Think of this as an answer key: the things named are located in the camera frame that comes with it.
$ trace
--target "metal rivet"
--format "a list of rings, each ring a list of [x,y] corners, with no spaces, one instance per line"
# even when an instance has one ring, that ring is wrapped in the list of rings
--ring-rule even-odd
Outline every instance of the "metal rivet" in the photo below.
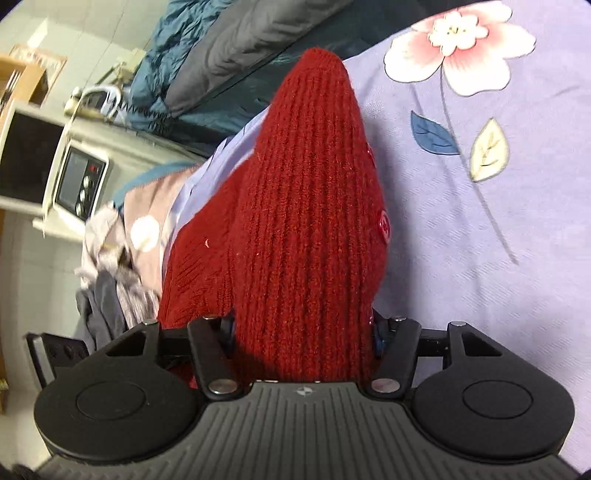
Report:
[[[216,395],[228,395],[238,390],[238,384],[231,378],[218,378],[209,384],[209,390]]]
[[[394,393],[400,389],[400,383],[393,378],[377,378],[371,382],[371,388],[378,393]]]

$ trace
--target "red knit sock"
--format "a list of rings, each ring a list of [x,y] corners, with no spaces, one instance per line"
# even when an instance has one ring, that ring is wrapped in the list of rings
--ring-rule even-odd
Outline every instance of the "red knit sock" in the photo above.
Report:
[[[383,209],[347,72],[312,49],[277,92],[253,156],[176,239],[159,318],[180,326],[234,307],[245,381],[366,378]]]

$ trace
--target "gray clothing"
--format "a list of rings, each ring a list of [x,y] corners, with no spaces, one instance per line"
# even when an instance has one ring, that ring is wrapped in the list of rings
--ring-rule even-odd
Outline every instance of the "gray clothing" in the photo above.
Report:
[[[100,350],[127,330],[116,281],[109,272],[99,272],[95,283],[78,290],[76,303],[80,319],[74,336],[84,341],[88,353]]]

